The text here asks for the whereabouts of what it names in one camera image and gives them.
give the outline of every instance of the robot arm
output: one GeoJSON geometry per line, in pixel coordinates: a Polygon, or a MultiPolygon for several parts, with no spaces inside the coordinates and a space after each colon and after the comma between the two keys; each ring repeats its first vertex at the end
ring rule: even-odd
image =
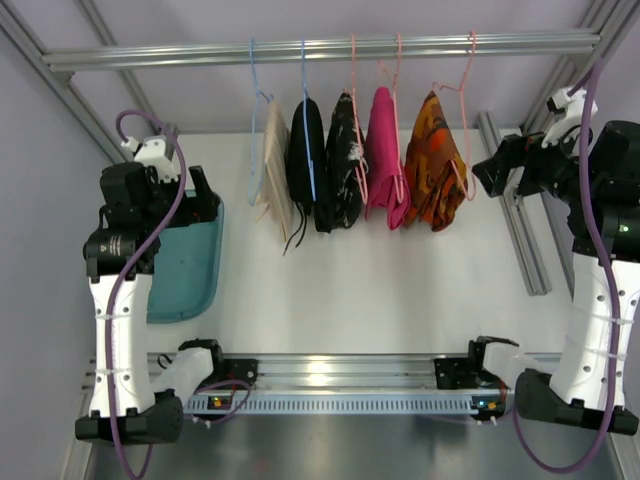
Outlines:
{"type": "MultiPolygon", "coordinates": [[[[153,383],[146,348],[147,302],[151,290],[157,239],[121,285],[112,316],[113,371],[107,371],[105,312],[118,273],[166,215],[177,193],[178,174],[165,157],[164,137],[123,145],[135,161],[103,170],[100,187],[105,205],[98,229],[84,247],[87,276],[96,318],[96,376],[89,415],[76,421],[76,437],[111,442],[107,376],[115,383],[116,416],[123,444],[174,442],[180,434],[182,407],[197,387],[208,382],[224,361],[213,340],[186,342],[153,383]],[[108,226],[103,225],[103,217],[108,226]]],[[[196,195],[184,196],[169,228],[214,221],[219,198],[200,167],[189,169],[196,195]]]]}
{"type": "Polygon", "coordinates": [[[547,191],[570,206],[574,235],[575,293],[565,347],[555,371],[514,344],[488,343],[482,365],[515,389],[518,413],[533,420],[598,429],[609,382],[615,382],[615,409],[609,431],[633,435],[638,419],[624,409],[623,371],[640,297],[640,125],[609,122],[590,155],[594,214],[612,258],[621,303],[618,371],[607,378],[613,319],[608,284],[580,204],[578,162],[572,155],[584,105],[584,90],[562,89],[549,99],[556,122],[547,133],[505,137],[496,154],[473,167],[494,197],[502,195],[512,168],[524,167],[518,194],[547,191]]]}

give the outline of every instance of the teal tray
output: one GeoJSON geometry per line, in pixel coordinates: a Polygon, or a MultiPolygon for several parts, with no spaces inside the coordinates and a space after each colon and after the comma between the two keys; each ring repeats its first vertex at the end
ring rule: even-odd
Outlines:
{"type": "Polygon", "coordinates": [[[148,323],[182,322],[209,308],[218,286],[223,225],[224,205],[220,201],[214,222],[171,228],[160,234],[148,323]]]}

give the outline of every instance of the magenta garment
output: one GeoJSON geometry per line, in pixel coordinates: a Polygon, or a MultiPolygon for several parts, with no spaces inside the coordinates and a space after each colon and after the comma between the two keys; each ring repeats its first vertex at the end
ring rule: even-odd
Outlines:
{"type": "Polygon", "coordinates": [[[409,211],[410,194],[404,168],[398,171],[398,140],[394,118],[393,99],[387,87],[376,90],[371,107],[369,129],[365,142],[365,156],[371,168],[369,176],[369,201],[365,210],[365,219],[371,209],[387,209],[387,225],[395,230],[404,223],[409,211]],[[398,203],[393,177],[399,176],[404,185],[404,198],[398,203]]]}

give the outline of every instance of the white tabletop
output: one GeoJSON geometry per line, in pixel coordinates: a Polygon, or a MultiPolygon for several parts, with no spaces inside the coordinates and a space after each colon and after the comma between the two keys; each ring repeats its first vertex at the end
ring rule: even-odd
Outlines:
{"type": "MultiPolygon", "coordinates": [[[[461,131],[454,137],[464,145],[461,131]]],[[[484,160],[475,130],[471,141],[473,161],[484,160]]],[[[482,190],[440,233],[418,223],[391,232],[384,211],[330,235],[310,218],[302,245],[283,257],[275,222],[257,221],[263,207],[247,202],[251,135],[181,135],[180,144],[225,205],[218,290],[195,319],[150,325],[149,351],[200,336],[232,353],[461,353],[478,335],[562,350],[571,299],[539,196],[526,207],[553,290],[530,297],[499,202],[482,190]]]]}

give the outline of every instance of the hanging clothing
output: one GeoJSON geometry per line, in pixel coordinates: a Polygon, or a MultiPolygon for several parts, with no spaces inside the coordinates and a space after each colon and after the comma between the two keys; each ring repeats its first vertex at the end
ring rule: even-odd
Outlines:
{"type": "Polygon", "coordinates": [[[333,228],[334,201],[330,193],[327,160],[324,152],[324,130],[318,105],[307,98],[300,102],[291,122],[289,152],[285,162],[287,184],[291,199],[301,207],[306,216],[313,213],[316,230],[330,233],[333,228]],[[307,128],[309,150],[313,162],[316,201],[311,193],[311,179],[307,163],[307,137],[305,135],[304,103],[307,103],[307,128]]]}
{"type": "Polygon", "coordinates": [[[395,230],[403,224],[409,211],[409,188],[404,171],[398,171],[398,139],[393,99],[386,87],[376,90],[371,107],[365,156],[369,160],[369,201],[365,218],[375,207],[387,209],[387,225],[395,230]],[[404,185],[404,198],[399,200],[394,178],[404,185]]]}
{"type": "Polygon", "coordinates": [[[369,166],[358,144],[353,101],[349,93],[343,93],[331,115],[327,138],[327,167],[335,202],[334,228],[350,228],[360,215],[362,197],[356,168],[361,161],[368,172],[369,166]]]}
{"type": "Polygon", "coordinates": [[[267,204],[272,218],[281,226],[286,242],[292,233],[293,202],[289,197],[285,158],[289,144],[289,129],[275,100],[269,103],[267,126],[264,131],[263,165],[266,178],[262,183],[258,202],[267,204]]]}
{"type": "Polygon", "coordinates": [[[418,218],[438,232],[453,222],[465,195],[452,161],[467,188],[467,168],[432,90],[422,104],[407,148],[405,172],[411,189],[411,208],[405,226],[409,227],[418,218]]]}

